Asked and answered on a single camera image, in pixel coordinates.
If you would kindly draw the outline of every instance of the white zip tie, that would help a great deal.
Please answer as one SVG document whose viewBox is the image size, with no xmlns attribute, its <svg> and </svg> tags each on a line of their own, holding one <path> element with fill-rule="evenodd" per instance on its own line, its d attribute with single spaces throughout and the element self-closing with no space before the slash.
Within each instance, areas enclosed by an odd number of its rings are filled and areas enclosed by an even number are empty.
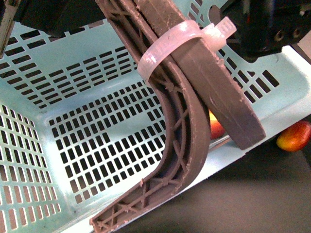
<svg viewBox="0 0 311 233">
<path fill-rule="evenodd" d="M 209 24 L 202 30 L 193 20 L 186 20 L 169 29 L 156 42 L 154 42 L 141 57 L 137 71 L 149 85 L 149 78 L 154 69 L 178 47 L 194 38 L 206 40 L 210 50 L 218 51 L 226 45 L 236 27 L 228 17 L 223 18 L 216 26 Z"/>
</svg>

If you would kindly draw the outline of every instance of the gray table surface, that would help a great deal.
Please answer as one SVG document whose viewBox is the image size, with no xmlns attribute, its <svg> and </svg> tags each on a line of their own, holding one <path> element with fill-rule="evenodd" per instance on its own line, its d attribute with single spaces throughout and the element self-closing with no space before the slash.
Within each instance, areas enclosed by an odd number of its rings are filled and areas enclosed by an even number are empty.
<svg viewBox="0 0 311 233">
<path fill-rule="evenodd" d="M 310 233 L 310 165 L 273 139 L 117 233 Z"/>
</svg>

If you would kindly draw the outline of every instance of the apple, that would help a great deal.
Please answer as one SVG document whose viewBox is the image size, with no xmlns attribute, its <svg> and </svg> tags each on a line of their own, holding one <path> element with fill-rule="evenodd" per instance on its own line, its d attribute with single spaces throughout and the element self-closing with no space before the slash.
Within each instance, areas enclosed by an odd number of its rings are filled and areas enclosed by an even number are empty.
<svg viewBox="0 0 311 233">
<path fill-rule="evenodd" d="M 285 151 L 298 151 L 304 148 L 311 138 L 311 124 L 301 120 L 285 129 L 277 138 L 276 144 Z"/>
<path fill-rule="evenodd" d="M 214 114 L 209 111 L 209 119 L 210 119 L 210 139 L 216 139 L 224 135 L 225 129 L 219 123 Z"/>
</svg>

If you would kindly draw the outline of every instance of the brown 3d-printed part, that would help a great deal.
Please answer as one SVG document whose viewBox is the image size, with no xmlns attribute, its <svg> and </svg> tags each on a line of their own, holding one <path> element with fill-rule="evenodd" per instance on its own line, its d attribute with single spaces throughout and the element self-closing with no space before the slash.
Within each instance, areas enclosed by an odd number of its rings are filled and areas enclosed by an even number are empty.
<svg viewBox="0 0 311 233">
<path fill-rule="evenodd" d="M 187 20 L 171 0 L 134 2 L 158 37 Z M 265 138 L 264 129 L 248 99 L 223 62 L 208 49 L 205 40 L 193 39 L 176 49 L 171 56 L 240 149 Z"/>
<path fill-rule="evenodd" d="M 137 63 L 159 36 L 185 19 L 172 2 L 165 0 L 96 2 Z M 260 122 L 242 91 L 203 40 L 194 39 L 177 49 L 155 69 L 149 82 L 166 121 L 162 160 L 154 172 L 90 220 L 97 233 L 128 223 L 195 179 L 209 146 L 206 106 L 211 106 L 240 148 L 264 138 Z"/>
<path fill-rule="evenodd" d="M 136 14 L 133 3 L 126 8 L 117 0 L 100 0 L 98 4 L 138 62 L 157 36 Z M 155 70 L 150 84 L 166 123 L 162 159 L 155 171 L 90 220 L 97 233 L 110 232 L 173 197 L 196 178 L 206 160 L 210 140 L 208 110 L 171 57 Z"/>
</svg>

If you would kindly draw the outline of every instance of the light blue plastic basket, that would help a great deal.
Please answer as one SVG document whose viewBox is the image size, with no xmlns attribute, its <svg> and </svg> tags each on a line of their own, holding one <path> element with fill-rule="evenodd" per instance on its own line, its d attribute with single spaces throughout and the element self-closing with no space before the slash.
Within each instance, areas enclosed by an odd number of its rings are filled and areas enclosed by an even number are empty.
<svg viewBox="0 0 311 233">
<path fill-rule="evenodd" d="M 224 2 L 176 4 L 204 26 Z M 290 47 L 253 64 L 229 47 L 218 55 L 267 139 L 311 113 L 311 67 Z M 136 69 L 105 20 L 60 39 L 15 25 L 0 60 L 0 233 L 90 231 L 91 215 L 155 169 L 165 123 Z M 192 185 L 246 152 L 215 149 Z"/>
</svg>

